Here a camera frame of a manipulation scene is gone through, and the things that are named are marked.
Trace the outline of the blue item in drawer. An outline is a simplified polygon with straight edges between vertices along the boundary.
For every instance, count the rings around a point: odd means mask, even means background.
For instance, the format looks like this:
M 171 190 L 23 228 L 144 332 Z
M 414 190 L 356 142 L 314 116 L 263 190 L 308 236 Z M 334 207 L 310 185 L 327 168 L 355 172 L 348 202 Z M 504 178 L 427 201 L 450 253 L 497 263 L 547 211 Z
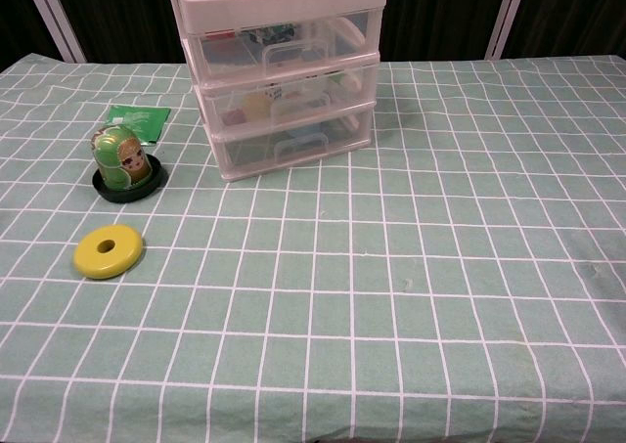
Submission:
M 311 141 L 320 141 L 326 139 L 322 131 L 320 123 L 314 123 L 304 126 L 295 127 L 287 131 L 287 133 L 298 142 L 306 143 Z

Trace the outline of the green foil packet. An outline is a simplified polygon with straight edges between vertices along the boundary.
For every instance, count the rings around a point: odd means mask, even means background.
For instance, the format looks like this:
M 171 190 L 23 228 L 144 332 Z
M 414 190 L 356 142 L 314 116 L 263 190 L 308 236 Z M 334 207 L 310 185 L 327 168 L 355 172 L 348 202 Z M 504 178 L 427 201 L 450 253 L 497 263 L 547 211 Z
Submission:
M 131 129 L 143 146 L 154 146 L 161 135 L 171 109 L 113 105 L 107 124 L 123 125 Z

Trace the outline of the green checked tablecloth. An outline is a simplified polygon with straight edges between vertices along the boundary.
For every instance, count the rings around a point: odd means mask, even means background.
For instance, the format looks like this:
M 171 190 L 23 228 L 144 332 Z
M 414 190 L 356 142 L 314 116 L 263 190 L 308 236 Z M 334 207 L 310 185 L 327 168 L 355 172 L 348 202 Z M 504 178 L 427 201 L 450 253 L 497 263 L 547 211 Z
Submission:
M 0 443 L 626 443 L 626 61 L 380 68 L 373 143 L 227 183 L 181 65 L 0 72 Z M 171 109 L 102 198 L 113 105 Z M 104 280 L 76 246 L 143 239 Z

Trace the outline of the black curtain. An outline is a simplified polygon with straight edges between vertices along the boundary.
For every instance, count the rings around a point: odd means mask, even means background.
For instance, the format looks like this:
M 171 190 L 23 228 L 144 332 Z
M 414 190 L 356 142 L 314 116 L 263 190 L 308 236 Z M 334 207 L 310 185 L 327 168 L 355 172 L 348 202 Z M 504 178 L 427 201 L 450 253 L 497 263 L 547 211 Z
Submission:
M 485 57 L 502 0 L 387 0 L 384 62 L 466 61 Z
M 60 0 L 88 63 L 182 64 L 170 0 Z
M 33 0 L 0 0 L 0 72 L 31 53 L 62 58 Z
M 504 58 L 592 55 L 626 60 L 626 0 L 520 0 Z

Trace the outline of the green nesting doll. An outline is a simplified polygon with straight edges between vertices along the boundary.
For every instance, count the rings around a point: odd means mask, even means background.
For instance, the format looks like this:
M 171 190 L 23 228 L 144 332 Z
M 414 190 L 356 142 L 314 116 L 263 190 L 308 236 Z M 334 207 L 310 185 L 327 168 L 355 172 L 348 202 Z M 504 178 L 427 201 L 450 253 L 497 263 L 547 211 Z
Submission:
M 138 137 L 125 125 L 110 124 L 99 129 L 91 139 L 91 148 L 108 189 L 135 189 L 152 175 L 152 166 Z

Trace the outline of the clear drawer with blue contents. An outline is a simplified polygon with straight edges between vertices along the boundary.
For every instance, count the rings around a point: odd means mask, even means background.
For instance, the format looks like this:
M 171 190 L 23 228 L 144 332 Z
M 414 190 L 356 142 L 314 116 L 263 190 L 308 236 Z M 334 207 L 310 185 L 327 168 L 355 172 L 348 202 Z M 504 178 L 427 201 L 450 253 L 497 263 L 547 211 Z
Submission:
M 320 123 L 326 139 L 298 142 L 287 131 L 215 142 L 213 155 L 222 177 L 237 180 L 303 162 L 339 155 L 367 146 L 371 142 L 373 109 L 333 117 Z

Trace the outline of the clear drawer with yellow contents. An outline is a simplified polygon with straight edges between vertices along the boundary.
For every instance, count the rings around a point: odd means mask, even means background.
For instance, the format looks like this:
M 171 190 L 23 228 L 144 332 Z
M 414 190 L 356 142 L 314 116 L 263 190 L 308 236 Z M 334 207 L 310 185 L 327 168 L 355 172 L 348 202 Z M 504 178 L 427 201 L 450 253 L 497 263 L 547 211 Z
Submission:
M 208 128 L 215 133 L 281 128 L 307 118 L 331 115 L 375 100 L 376 65 L 334 70 L 294 80 L 199 91 L 197 97 Z M 248 122 L 243 96 L 264 93 L 273 99 L 270 116 Z

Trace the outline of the white frame post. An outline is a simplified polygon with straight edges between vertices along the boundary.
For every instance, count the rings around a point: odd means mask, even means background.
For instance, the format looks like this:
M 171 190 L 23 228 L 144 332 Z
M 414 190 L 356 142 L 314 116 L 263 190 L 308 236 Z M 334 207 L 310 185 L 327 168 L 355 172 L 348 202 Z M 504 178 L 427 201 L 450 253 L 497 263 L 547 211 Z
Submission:
M 500 60 L 507 44 L 521 0 L 502 0 L 484 59 Z
M 61 1 L 33 1 L 63 60 L 67 63 L 86 63 L 85 54 Z

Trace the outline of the clear drawer with printed contents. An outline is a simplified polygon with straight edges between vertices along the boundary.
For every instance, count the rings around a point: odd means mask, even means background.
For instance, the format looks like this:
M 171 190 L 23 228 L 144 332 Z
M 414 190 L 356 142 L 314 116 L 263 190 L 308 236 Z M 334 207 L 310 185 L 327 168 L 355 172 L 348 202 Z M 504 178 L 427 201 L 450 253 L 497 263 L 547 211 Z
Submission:
M 195 67 L 204 79 L 234 79 L 254 74 L 329 66 L 379 50 L 382 10 L 283 22 L 261 27 L 213 31 L 188 40 Z

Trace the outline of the white plastic drawer cabinet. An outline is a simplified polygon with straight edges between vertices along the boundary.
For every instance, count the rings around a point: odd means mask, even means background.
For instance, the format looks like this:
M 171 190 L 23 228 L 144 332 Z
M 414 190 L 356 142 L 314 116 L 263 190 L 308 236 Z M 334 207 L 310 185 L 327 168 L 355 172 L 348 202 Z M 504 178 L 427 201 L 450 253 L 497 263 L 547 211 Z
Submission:
M 329 66 L 316 66 L 284 70 L 277 74 L 254 74 L 234 79 L 204 79 L 196 70 L 196 53 L 190 50 L 188 40 L 213 31 L 261 27 L 283 22 L 301 22 L 319 18 L 354 13 L 364 10 L 383 9 L 386 0 L 170 0 L 175 16 L 181 44 L 193 81 L 193 90 L 197 97 L 199 91 L 219 91 L 239 86 L 258 85 L 294 80 L 305 76 L 322 74 L 334 70 L 345 70 L 358 66 L 376 65 L 379 69 L 380 52 L 371 57 L 353 58 L 345 62 Z M 215 142 L 231 142 L 239 138 L 260 136 L 308 125 L 333 117 L 343 116 L 351 112 L 373 109 L 375 100 L 368 105 L 361 105 L 344 111 L 335 111 L 329 116 L 307 118 L 281 128 L 248 129 L 240 132 L 215 133 L 208 128 L 201 113 L 202 123 L 210 146 Z

